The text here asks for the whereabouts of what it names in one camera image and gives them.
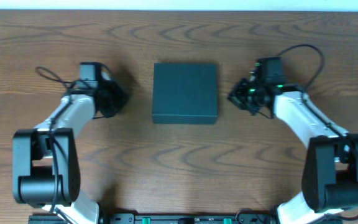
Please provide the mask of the black gift box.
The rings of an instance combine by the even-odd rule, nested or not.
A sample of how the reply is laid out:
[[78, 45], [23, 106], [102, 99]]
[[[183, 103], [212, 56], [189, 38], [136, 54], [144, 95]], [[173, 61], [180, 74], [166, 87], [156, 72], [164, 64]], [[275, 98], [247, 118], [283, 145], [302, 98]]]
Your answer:
[[213, 63], [155, 63], [152, 121], [215, 124], [218, 67]]

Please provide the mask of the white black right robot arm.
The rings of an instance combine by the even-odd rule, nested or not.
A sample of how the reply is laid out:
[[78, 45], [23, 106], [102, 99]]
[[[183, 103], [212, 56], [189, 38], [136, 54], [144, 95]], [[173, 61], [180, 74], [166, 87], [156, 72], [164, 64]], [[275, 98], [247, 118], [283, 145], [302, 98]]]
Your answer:
[[332, 122], [300, 85], [287, 83], [280, 57], [258, 59], [228, 100], [252, 115], [267, 108], [307, 150], [301, 192], [273, 208], [265, 223], [358, 220], [358, 134]]

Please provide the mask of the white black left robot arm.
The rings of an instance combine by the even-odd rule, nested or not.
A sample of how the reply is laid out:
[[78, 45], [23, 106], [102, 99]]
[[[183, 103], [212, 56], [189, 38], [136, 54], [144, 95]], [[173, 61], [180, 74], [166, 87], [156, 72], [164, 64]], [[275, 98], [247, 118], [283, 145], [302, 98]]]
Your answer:
[[78, 79], [65, 81], [45, 67], [36, 73], [63, 85], [60, 104], [32, 129], [12, 139], [12, 194], [44, 210], [29, 223], [111, 223], [111, 216], [81, 190], [75, 139], [89, 121], [117, 115], [129, 93], [103, 63], [82, 62]]

